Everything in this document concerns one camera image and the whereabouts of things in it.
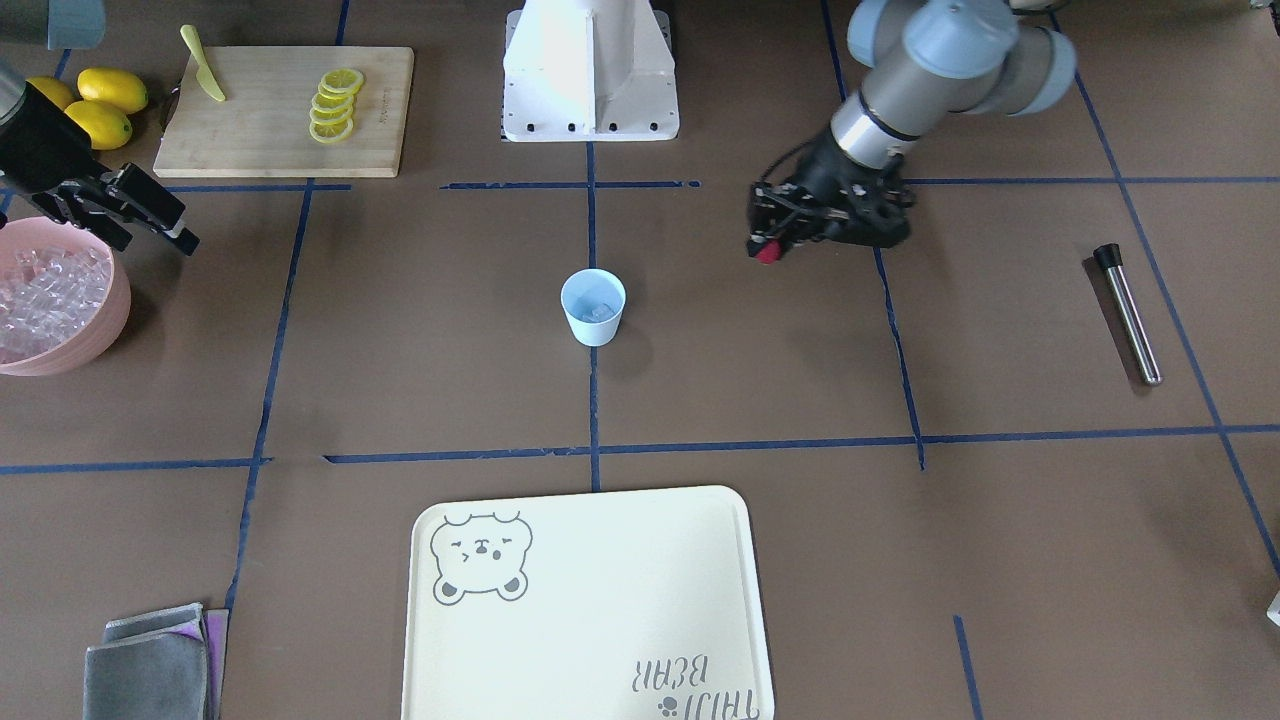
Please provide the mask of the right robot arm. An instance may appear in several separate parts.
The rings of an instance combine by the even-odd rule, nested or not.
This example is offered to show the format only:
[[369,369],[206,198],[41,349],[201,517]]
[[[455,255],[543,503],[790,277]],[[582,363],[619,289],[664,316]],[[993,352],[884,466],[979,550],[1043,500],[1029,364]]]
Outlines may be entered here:
[[[6,44],[51,50],[97,46],[105,35],[101,1],[5,1]],[[88,133],[9,63],[1,82],[3,182],[58,224],[87,231],[116,251],[133,240],[125,224],[165,238],[186,256],[200,240],[186,224],[186,205],[133,163],[101,164]]]

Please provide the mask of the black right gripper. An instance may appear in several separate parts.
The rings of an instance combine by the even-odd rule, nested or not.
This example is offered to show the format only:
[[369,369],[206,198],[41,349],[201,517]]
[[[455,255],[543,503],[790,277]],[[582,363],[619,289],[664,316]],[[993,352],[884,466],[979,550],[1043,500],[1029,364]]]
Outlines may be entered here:
[[[33,85],[24,85],[15,106],[3,118],[1,169],[17,195],[46,217],[87,231],[109,247],[124,251],[133,236],[95,205],[106,197],[108,168],[93,156],[91,138]],[[143,168],[127,163],[106,178],[106,193],[119,213],[166,237],[192,256],[198,236],[186,224],[187,206]]]

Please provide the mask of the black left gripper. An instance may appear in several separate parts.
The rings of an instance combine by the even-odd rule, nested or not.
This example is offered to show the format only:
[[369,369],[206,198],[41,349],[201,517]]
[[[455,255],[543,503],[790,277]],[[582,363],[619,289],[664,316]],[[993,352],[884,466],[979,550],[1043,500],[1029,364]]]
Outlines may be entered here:
[[[771,240],[778,241],[783,249],[780,260],[805,243],[822,242],[826,225],[844,218],[833,208],[841,188],[891,174],[896,174],[893,152],[884,165],[868,167],[852,159],[832,131],[820,131],[800,152],[795,172],[783,183],[751,184],[748,256],[756,261],[754,255],[758,249]],[[822,222],[797,222],[797,206]]]

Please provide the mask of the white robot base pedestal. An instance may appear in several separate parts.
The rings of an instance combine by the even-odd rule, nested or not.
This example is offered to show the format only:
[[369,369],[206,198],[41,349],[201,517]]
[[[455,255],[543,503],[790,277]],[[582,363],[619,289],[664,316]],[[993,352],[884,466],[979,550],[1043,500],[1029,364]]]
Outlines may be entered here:
[[502,65],[508,142],[678,136],[671,18],[650,1],[526,1],[506,17]]

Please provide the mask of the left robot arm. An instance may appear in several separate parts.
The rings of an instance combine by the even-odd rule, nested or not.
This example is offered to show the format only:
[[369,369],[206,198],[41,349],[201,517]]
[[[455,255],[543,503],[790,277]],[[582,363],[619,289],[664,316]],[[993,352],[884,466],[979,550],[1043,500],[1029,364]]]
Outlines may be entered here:
[[750,188],[745,249],[759,263],[805,243],[901,243],[915,201],[901,169],[920,138],[951,114],[1043,111],[1076,73],[1073,42],[1021,24],[1007,1],[863,1],[846,44],[860,86],[790,151],[787,178]]

